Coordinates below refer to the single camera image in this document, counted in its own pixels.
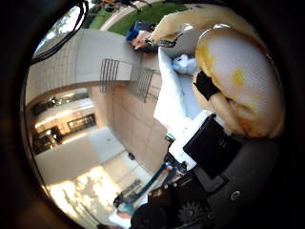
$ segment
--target sunlight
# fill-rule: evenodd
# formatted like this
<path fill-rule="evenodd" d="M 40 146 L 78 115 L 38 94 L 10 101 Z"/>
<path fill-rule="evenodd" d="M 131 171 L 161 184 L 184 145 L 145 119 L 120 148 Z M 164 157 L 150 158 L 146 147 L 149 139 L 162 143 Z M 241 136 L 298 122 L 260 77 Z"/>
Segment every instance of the sunlight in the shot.
<path fill-rule="evenodd" d="M 112 202 L 120 187 L 105 172 L 102 166 L 97 166 L 87 173 L 48 187 L 55 203 L 66 214 L 73 218 L 85 217 L 82 204 L 92 212 L 113 211 Z"/>

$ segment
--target window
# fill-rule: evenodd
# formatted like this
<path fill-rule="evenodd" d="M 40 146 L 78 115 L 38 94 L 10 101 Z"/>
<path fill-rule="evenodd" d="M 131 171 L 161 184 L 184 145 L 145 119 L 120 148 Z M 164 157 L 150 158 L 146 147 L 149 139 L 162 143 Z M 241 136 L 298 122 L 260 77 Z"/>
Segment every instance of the window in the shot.
<path fill-rule="evenodd" d="M 80 130 L 89 128 L 95 125 L 95 116 L 94 114 L 88 114 L 86 116 L 77 118 L 68 122 L 68 126 L 71 130 L 71 133 L 78 132 Z"/>

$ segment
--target gear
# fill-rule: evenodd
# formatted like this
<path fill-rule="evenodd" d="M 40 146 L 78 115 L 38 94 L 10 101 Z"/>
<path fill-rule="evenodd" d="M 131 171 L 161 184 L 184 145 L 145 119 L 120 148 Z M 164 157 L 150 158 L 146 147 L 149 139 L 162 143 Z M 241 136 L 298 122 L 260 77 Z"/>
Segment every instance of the gear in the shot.
<path fill-rule="evenodd" d="M 203 219 L 204 211 L 199 202 L 187 202 L 186 204 L 182 205 L 182 208 L 179 210 L 178 217 L 181 222 L 190 223 Z"/>

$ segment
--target black strap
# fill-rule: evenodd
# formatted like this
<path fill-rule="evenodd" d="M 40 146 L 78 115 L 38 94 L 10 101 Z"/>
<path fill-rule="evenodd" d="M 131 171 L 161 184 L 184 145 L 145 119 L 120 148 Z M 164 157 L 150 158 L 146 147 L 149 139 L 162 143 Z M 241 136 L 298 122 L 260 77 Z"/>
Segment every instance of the black strap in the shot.
<path fill-rule="evenodd" d="M 211 78 L 204 74 L 202 71 L 197 75 L 197 79 L 194 85 L 207 100 L 209 100 L 213 94 L 219 92 L 219 89 L 217 89 L 213 84 Z"/>

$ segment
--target lawn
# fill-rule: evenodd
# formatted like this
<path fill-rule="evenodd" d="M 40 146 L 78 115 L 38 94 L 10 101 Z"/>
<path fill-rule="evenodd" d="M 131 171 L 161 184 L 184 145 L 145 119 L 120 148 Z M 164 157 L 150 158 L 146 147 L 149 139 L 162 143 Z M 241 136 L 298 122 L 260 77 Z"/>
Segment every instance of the lawn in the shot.
<path fill-rule="evenodd" d="M 162 2 L 152 3 L 153 7 L 149 8 L 144 6 L 141 8 L 141 12 L 137 13 L 135 10 L 128 15 L 122 17 L 119 21 L 114 23 L 108 31 L 113 31 L 122 35 L 132 26 L 136 21 L 144 21 L 150 23 L 158 23 L 164 15 L 171 12 L 183 11 L 187 8 L 184 5 L 176 4 L 163 4 Z"/>
<path fill-rule="evenodd" d="M 101 9 L 93 21 L 89 25 L 89 29 L 95 29 L 99 30 L 101 26 L 110 18 L 112 14 L 110 12 L 105 11 L 104 9 Z"/>

